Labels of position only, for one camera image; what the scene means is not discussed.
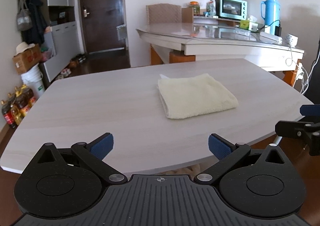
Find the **cooking oil bottles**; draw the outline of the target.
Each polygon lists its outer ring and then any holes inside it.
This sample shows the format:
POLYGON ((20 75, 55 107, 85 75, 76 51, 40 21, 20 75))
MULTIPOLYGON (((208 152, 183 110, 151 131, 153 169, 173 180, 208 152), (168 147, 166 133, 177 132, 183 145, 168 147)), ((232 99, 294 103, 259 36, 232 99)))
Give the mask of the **cooking oil bottles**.
POLYGON ((14 93, 8 93, 7 100, 1 100, 1 114, 8 126, 17 128, 36 101, 35 93, 25 84, 15 87, 14 93))

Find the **white power strip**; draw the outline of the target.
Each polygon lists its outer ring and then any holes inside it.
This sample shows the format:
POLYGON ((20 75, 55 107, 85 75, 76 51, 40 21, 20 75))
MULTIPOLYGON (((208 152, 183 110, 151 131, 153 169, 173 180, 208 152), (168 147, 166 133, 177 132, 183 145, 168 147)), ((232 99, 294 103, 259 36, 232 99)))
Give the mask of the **white power strip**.
POLYGON ((264 31, 259 33, 259 40, 264 43, 279 44, 279 45, 281 45, 283 42, 283 39, 281 37, 268 34, 264 31))

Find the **green tissue box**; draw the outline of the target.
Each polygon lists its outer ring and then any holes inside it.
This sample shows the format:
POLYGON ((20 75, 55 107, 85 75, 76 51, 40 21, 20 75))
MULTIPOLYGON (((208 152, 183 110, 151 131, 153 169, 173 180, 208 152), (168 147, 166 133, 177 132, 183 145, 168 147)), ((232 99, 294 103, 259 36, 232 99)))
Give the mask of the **green tissue box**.
POLYGON ((239 28, 244 29, 244 30, 249 30, 251 32, 257 32, 258 23, 252 22, 250 20, 241 20, 239 28))

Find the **dark brown door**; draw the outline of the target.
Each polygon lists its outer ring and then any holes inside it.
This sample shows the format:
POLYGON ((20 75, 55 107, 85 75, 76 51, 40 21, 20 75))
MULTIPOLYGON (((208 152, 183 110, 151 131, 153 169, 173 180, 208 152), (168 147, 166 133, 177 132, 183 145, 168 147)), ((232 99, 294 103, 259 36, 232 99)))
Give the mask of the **dark brown door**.
POLYGON ((80 0, 80 8, 87 53, 126 47, 117 29, 124 24, 123 0, 80 0))

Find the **cream white towel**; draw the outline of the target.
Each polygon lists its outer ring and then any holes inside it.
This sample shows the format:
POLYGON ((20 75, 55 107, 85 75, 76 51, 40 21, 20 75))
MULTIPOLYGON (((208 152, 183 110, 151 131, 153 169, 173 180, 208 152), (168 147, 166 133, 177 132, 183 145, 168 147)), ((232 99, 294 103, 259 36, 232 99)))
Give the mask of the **cream white towel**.
POLYGON ((162 77, 157 89, 169 119, 186 119, 239 106, 236 97, 207 73, 190 78, 162 77))

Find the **grey shoe cabinet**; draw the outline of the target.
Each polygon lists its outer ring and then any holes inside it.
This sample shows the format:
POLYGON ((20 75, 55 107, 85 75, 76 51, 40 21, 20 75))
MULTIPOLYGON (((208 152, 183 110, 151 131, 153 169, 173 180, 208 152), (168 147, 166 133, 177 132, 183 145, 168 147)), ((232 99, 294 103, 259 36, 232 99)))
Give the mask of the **grey shoe cabinet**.
POLYGON ((42 15, 48 24, 44 34, 44 47, 53 54, 40 65, 44 81, 50 84, 80 53, 75 21, 74 0, 40 0, 42 15))

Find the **white plastic bucket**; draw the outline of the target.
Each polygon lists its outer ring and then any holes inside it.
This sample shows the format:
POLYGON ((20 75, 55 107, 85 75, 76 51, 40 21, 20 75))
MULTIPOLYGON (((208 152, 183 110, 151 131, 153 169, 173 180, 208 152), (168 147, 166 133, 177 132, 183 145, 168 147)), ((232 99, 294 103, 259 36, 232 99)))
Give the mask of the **white plastic bucket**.
POLYGON ((43 74, 40 71, 38 64, 34 65, 29 71, 21 74, 23 83, 32 89, 37 99, 39 99, 45 92, 42 78, 43 74))

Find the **grey hanging bag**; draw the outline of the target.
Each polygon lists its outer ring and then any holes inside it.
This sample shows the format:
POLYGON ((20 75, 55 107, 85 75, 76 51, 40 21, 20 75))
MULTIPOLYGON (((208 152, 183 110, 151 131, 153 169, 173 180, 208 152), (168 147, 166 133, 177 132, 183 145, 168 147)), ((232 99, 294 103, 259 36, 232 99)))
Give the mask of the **grey hanging bag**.
POLYGON ((30 12, 25 0, 19 0, 18 13, 16 16, 16 25, 18 31, 26 31, 33 27, 30 12))

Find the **teal toaster oven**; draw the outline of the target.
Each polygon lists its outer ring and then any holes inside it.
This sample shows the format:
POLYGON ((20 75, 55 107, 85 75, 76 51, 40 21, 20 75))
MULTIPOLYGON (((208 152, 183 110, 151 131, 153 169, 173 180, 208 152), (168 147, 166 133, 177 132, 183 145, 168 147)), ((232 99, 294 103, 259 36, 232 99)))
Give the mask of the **teal toaster oven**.
POLYGON ((248 3, 244 0, 212 0, 215 2, 216 14, 220 18, 245 20, 248 3))

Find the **beige padded chair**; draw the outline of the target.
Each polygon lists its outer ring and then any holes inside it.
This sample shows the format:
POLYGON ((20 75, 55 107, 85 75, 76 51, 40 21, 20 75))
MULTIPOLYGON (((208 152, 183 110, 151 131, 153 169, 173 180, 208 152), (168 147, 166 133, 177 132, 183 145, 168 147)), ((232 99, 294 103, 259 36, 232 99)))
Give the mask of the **beige padded chair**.
POLYGON ((148 24, 181 23, 182 8, 179 5, 160 3, 146 6, 148 24))

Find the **white dining table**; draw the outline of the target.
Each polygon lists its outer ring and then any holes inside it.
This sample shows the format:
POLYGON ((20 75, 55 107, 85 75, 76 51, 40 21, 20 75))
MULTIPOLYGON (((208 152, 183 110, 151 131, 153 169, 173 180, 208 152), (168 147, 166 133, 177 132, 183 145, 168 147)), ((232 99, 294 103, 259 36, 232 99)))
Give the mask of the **white dining table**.
POLYGON ((236 28, 192 23, 150 24, 137 29, 151 45, 151 64, 244 59, 268 72, 283 72, 293 85, 304 50, 236 28))

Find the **straw hat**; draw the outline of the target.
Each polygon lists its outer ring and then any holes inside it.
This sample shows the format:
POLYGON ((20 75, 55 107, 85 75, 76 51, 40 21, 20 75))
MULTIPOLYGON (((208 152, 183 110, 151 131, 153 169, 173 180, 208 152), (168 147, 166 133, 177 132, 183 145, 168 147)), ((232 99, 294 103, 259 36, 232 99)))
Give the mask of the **straw hat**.
POLYGON ((21 42, 16 47, 16 55, 21 54, 21 53, 25 52, 26 50, 32 49, 33 47, 35 47, 34 43, 27 44, 26 42, 21 42))

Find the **brown cardboard box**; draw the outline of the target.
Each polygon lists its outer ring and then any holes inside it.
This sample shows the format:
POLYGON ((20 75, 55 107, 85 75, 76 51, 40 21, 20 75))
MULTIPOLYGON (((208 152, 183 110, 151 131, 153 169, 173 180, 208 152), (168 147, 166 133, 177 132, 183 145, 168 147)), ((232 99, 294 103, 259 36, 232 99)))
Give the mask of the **brown cardboard box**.
POLYGON ((12 58, 18 75, 28 72, 33 66, 38 64, 41 59, 42 54, 38 44, 12 58))

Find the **blue thermos jug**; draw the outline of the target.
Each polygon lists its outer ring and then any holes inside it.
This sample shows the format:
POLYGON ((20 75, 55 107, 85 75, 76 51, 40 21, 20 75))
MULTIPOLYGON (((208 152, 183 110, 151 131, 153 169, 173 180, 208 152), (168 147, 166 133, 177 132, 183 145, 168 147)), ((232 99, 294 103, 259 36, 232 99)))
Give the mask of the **blue thermos jug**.
POLYGON ((260 3, 261 17, 269 33, 274 35, 280 25, 280 3, 278 0, 265 0, 260 3))

